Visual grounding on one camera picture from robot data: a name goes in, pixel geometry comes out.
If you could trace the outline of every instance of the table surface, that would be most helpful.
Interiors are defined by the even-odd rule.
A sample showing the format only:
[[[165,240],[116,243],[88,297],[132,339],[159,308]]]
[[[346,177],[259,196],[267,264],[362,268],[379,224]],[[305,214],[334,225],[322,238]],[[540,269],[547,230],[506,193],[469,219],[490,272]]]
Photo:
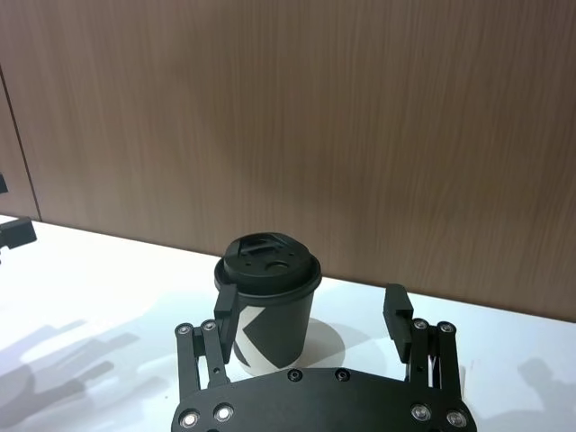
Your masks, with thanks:
[[[218,258],[44,223],[35,229],[38,241],[1,256],[0,430],[168,430],[178,403],[174,328],[212,315]],[[325,278],[300,365],[403,378],[383,299],[383,288]],[[415,317],[458,327],[463,398],[478,430],[576,430],[574,324],[410,299]],[[235,358],[227,372],[248,378]]]

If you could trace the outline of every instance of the wood panel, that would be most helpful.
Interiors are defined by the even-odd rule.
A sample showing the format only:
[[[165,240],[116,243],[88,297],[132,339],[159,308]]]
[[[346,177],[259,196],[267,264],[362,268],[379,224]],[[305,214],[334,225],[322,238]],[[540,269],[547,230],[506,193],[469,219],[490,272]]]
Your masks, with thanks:
[[[36,203],[4,87],[0,82],[0,173],[9,193],[0,194],[0,214],[38,219]]]
[[[0,58],[45,221],[211,253],[280,230],[328,275],[576,320],[575,24],[571,0],[12,0]]]

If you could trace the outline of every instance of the paper cup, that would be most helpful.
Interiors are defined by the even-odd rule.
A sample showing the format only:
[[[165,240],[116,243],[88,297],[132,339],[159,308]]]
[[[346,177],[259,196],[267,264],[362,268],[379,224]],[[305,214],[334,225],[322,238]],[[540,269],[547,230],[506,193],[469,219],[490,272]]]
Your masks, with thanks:
[[[304,347],[320,263],[298,241],[278,233],[233,241],[214,270],[218,289],[235,284],[240,316],[234,354],[253,375],[293,365]]]

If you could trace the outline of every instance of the black bracket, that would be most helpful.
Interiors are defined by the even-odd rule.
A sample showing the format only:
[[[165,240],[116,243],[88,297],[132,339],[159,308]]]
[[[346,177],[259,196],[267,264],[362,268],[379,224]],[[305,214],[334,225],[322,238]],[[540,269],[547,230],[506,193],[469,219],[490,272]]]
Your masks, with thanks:
[[[198,372],[201,356],[206,357],[208,366],[208,388],[230,383],[225,365],[230,361],[239,314],[236,285],[222,285],[214,307],[214,319],[206,320],[200,327],[189,323],[176,327],[181,401],[201,390]]]
[[[432,367],[432,387],[454,399],[462,398],[456,326],[440,321],[430,326],[413,319],[414,309],[402,285],[389,284],[384,299],[384,319],[390,338],[396,344],[400,360],[406,365],[406,379],[428,387],[428,366]]]
[[[0,194],[5,194],[6,192],[8,192],[8,186],[6,186],[4,176],[0,174]]]
[[[0,174],[0,194],[8,192],[4,176]],[[30,218],[11,220],[0,224],[0,248],[18,248],[36,240],[36,232]]]

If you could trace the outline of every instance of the screw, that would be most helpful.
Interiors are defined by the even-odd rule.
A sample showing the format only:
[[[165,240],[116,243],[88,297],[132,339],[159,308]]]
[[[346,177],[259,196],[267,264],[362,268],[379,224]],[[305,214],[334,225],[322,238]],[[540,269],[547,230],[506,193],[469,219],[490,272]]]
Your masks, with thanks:
[[[445,333],[452,333],[454,331],[454,326],[449,322],[440,324],[440,329]]]
[[[302,371],[299,371],[298,369],[291,369],[288,371],[288,379],[293,383],[297,383],[302,379]]]
[[[450,423],[455,428],[466,427],[466,416],[460,411],[448,411],[446,418],[448,423]]]
[[[197,412],[190,411],[185,416],[182,417],[182,420],[180,420],[180,424],[182,426],[184,426],[185,428],[191,428],[191,427],[195,426],[196,423],[198,423],[199,417],[200,417],[200,415],[198,415]]]
[[[337,369],[335,373],[336,379],[345,382],[350,379],[350,372],[346,369]]]
[[[420,403],[412,406],[411,413],[412,417],[417,421],[428,421],[432,417],[430,409],[426,405]]]
[[[414,320],[414,327],[418,330],[423,330],[428,327],[428,324],[423,319],[415,319]]]
[[[216,408],[214,413],[214,418],[217,419],[220,423],[228,421],[232,418],[232,414],[234,414],[234,409],[230,405],[220,405]]]

